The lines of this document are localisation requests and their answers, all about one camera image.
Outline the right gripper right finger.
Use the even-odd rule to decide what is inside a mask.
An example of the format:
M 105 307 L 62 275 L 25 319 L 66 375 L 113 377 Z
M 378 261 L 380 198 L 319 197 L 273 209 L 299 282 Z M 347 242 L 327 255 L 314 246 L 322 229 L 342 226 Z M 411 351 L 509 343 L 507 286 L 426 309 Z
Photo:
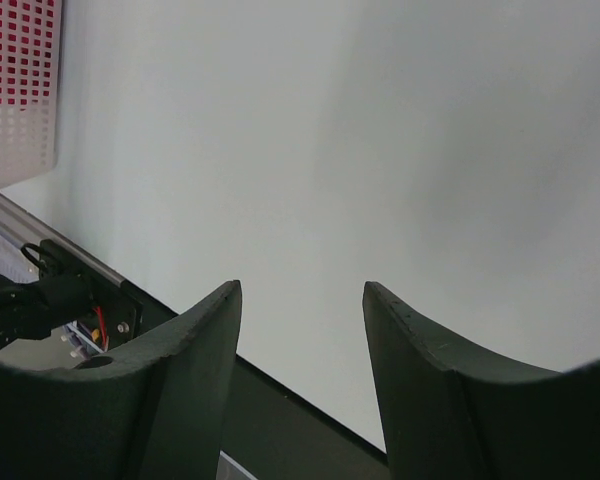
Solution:
M 554 372 L 488 350 L 377 282 L 363 313 L 395 479 L 600 479 L 600 360 Z

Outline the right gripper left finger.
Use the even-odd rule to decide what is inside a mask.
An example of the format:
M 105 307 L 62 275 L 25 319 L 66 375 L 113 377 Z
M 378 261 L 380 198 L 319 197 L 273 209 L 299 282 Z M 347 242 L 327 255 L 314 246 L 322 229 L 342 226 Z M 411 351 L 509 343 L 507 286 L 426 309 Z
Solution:
M 72 369 L 0 363 L 0 479 L 212 479 L 240 331 L 228 281 Z

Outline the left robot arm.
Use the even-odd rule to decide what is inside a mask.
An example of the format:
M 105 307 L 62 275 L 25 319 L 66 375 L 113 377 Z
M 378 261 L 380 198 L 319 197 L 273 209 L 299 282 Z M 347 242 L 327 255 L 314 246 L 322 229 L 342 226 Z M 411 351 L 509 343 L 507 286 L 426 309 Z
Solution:
M 140 302 L 100 265 L 52 240 L 26 243 L 21 253 L 38 278 L 18 283 L 0 274 L 0 350 L 16 340 L 45 340 L 61 328 L 89 358 L 139 333 Z

